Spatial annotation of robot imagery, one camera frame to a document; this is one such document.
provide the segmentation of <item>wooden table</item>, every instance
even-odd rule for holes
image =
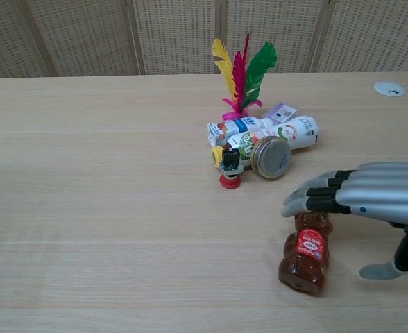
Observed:
[[[323,297],[277,281],[287,194],[408,160],[408,73],[266,76],[263,110],[298,106],[320,141],[232,191],[205,128],[227,95],[220,75],[0,79],[0,332],[408,332],[408,274],[359,276],[402,238],[385,222],[332,217]]]

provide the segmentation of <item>wicker partition screen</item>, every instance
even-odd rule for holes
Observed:
[[[146,74],[213,73],[215,0],[133,0]]]
[[[21,28],[11,1],[0,0],[0,77],[45,75],[33,41]]]
[[[317,71],[407,71],[408,0],[337,0]]]
[[[309,56],[321,0],[228,0],[227,47],[233,56],[250,33],[251,59],[265,41],[275,45],[277,66],[271,71],[302,72]]]
[[[59,76],[137,73],[120,0],[26,0]]]

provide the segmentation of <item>blue label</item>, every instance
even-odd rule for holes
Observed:
[[[241,119],[235,119],[233,122],[238,127],[240,133],[247,131],[247,126]]]

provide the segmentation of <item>round tin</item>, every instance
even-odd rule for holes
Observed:
[[[290,165],[291,149],[279,137],[263,137],[253,147],[250,164],[254,172],[269,179],[280,177]]]

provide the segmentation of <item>feather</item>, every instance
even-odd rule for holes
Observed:
[[[229,53],[227,52],[224,43],[216,38],[212,45],[212,54],[215,57],[221,58],[223,60],[216,60],[215,65],[218,66],[219,71],[223,74],[226,80],[227,89],[230,92],[230,96],[235,99],[235,82],[232,79],[232,61],[230,60]]]
[[[276,61],[275,47],[271,43],[266,42],[255,57],[253,57],[247,68],[243,108],[258,99],[264,74],[269,68],[276,65]]]
[[[246,66],[246,62],[247,62],[247,47],[248,47],[248,37],[249,37],[249,34],[247,34],[247,37],[246,37],[246,44],[244,45],[244,53],[243,53],[243,62],[244,62],[244,66]]]
[[[241,55],[241,51],[235,54],[233,60],[233,82],[235,82],[235,98],[237,99],[236,113],[241,114],[243,111],[244,85],[246,84],[246,68]]]

